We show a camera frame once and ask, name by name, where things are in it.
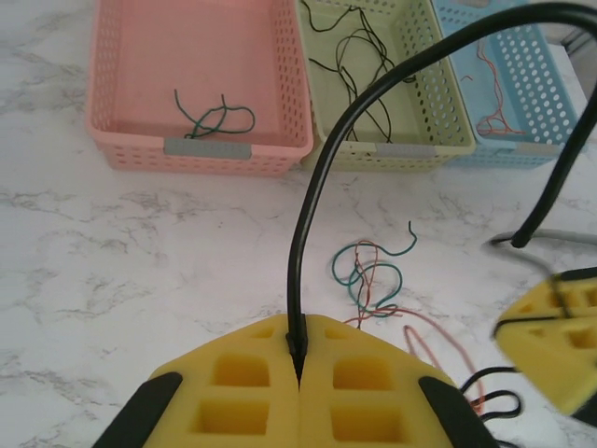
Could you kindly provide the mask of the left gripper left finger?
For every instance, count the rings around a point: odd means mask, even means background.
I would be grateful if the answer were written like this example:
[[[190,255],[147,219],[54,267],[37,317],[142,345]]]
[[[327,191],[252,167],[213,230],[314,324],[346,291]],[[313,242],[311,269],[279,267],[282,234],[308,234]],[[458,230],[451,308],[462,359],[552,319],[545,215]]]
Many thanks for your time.
[[[296,447],[299,388],[284,315],[221,336],[156,369],[98,447]]]

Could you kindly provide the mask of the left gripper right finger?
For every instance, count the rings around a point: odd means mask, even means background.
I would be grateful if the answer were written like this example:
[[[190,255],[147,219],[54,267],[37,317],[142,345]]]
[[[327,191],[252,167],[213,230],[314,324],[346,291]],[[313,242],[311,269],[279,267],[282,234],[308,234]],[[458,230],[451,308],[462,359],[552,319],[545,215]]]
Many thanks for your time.
[[[327,316],[308,315],[306,328],[300,446],[496,446],[444,372]]]

